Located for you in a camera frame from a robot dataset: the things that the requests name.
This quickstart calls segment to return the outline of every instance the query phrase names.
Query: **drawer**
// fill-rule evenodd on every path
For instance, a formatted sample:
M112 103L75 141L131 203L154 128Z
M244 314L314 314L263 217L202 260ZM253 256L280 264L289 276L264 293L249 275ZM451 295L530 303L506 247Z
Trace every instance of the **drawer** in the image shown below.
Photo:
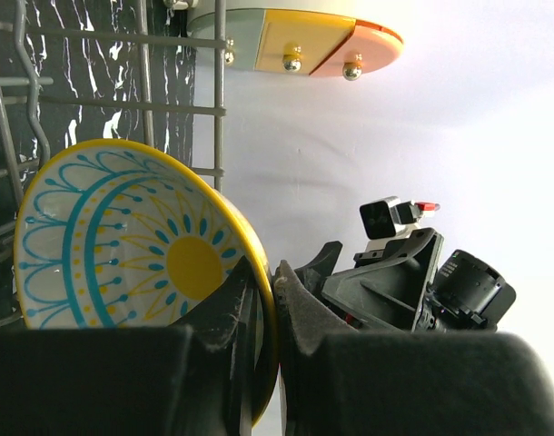
M337 15L267 10L256 69L285 73L284 58L298 58L309 74L351 35L356 21Z
M341 76L346 65L359 66L363 74L369 73L394 62L402 47L402 41L393 32L358 22L350 38L312 72L312 77Z
M226 13L226 39L232 40L232 68L254 70L265 19L264 9L239 9ZM192 38L214 39L214 14L203 15L188 25ZM199 58L213 62L214 50L199 48Z

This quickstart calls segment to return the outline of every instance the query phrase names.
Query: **bowl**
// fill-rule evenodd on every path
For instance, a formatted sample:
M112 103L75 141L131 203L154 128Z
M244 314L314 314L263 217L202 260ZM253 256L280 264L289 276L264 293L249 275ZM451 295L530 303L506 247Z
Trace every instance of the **bowl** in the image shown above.
M236 207L171 156L118 139L69 147L34 178L15 228L16 289L31 329L171 324L243 255L260 287L256 356L272 353L276 376L262 244ZM268 384L270 397L274 377Z

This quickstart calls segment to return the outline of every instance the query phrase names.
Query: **white wall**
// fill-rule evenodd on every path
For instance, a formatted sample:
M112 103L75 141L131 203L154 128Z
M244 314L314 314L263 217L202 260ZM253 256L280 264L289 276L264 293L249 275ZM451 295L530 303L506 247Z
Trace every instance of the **white wall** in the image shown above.
M407 50L356 83L230 72L224 193L272 265L366 243L358 207L388 195L443 207L429 225L498 269L518 300L500 329L554 381L554 1L424 2ZM199 67L197 103L212 101ZM212 123L195 126L212 164ZM256 434L279 434L274 401Z

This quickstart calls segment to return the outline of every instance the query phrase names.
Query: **black marble surface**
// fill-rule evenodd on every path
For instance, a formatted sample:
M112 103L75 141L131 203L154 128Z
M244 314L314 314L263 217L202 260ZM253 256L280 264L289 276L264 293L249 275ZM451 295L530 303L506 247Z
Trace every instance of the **black marble surface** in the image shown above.
M152 35L179 36L182 13L169 11L163 0L147 0L148 31ZM0 20L12 23L15 1L0 0ZM136 33L134 0L27 0L29 25L105 32ZM37 73L51 76L53 85L42 95L139 101L140 56L138 45L30 35L25 47ZM152 98L156 103L192 104L195 51L187 47L150 45ZM25 73L14 53L12 34L0 31L0 75ZM4 88L5 96L25 95L26 88ZM6 107L17 161L37 156L38 143L26 120L24 104ZM52 155L88 139L127 138L143 142L141 111L92 106L40 104L39 115ZM192 163L193 116L153 114L156 147L185 164ZM4 167L0 142L0 168ZM28 184L33 171L25 172ZM0 225L14 219L10 183L0 179Z

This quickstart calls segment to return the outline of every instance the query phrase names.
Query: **dish rack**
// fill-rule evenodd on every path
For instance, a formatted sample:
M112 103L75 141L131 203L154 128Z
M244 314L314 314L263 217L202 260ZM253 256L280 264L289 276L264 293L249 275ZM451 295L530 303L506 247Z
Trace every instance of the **dish rack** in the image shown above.
M15 0L15 20L13 23L0 21L1 32L13 34L14 46L25 76L6 77L0 75L0 141L5 157L5 167L0 168L0 180L8 177L12 186L15 209L21 206L23 200L23 185L21 173L28 170L38 170L50 158L49 141L37 117L39 102L68 104L81 106L99 106L116 109L133 109L142 111L143 139L147 145L154 147L153 112L168 112L182 114L201 114L214 117L214 166L213 168L196 168L192 170L204 176L214 178L214 188L222 190L223 178L223 117L224 109L224 51L226 43L226 0L215 0L214 39L195 39L189 37L158 36L148 34L146 0L134 0L136 11L135 34L98 32L90 30L75 30L32 26L26 23L26 0ZM123 42L139 45L140 57L140 96L138 102L114 101L110 99L50 97L40 95L40 88L53 84L50 77L40 77L35 71L31 58L25 49L25 32L33 35L59 36L73 39L92 39L112 42ZM203 47L214 50L214 107L194 105L157 104L152 102L151 75L149 62L149 45ZM28 90L24 96L4 96L3 89L8 86L25 86ZM38 141L38 156L36 159L18 163L13 143L13 136L5 107L8 104L26 104L28 123ZM7 262L13 255L13 231L15 221L0 225L0 264ZM9 302L3 302L0 328L10 327L22 321L22 315L15 296Z

